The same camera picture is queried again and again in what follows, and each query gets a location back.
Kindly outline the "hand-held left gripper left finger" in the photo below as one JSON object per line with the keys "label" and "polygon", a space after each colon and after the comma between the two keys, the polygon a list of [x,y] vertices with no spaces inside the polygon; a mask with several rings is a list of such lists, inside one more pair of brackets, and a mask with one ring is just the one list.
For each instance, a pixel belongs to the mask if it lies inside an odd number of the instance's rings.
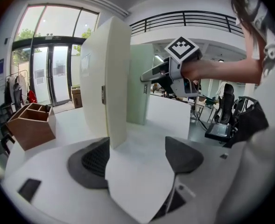
{"label": "hand-held left gripper left finger", "polygon": [[41,151],[5,180],[5,190],[39,210],[106,210],[109,138]]}

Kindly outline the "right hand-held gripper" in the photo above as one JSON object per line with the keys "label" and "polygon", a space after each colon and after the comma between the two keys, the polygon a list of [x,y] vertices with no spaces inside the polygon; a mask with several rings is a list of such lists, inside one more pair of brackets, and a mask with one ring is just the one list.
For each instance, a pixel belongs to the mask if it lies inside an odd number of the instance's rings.
{"label": "right hand-held gripper", "polygon": [[171,83],[173,93],[178,97],[192,98],[198,96],[198,89],[192,81],[184,78],[181,70],[184,62],[200,60],[202,52],[200,48],[188,38],[179,37],[171,42],[165,50],[170,55],[169,63],[161,63],[140,76],[140,81]]}

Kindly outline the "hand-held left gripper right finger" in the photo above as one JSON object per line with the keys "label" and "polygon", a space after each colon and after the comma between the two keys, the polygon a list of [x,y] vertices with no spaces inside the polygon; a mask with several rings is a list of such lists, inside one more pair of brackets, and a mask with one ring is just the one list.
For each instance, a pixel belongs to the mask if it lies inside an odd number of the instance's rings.
{"label": "hand-held left gripper right finger", "polygon": [[240,165],[244,143],[233,148],[166,137],[166,158],[175,173],[164,213],[216,218]]}

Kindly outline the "person's right hand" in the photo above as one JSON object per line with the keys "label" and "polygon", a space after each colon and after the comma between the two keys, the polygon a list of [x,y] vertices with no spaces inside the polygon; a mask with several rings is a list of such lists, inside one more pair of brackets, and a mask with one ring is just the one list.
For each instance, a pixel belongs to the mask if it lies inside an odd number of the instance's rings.
{"label": "person's right hand", "polygon": [[181,68],[182,76],[191,81],[205,78],[208,71],[209,63],[202,60],[184,62]]}

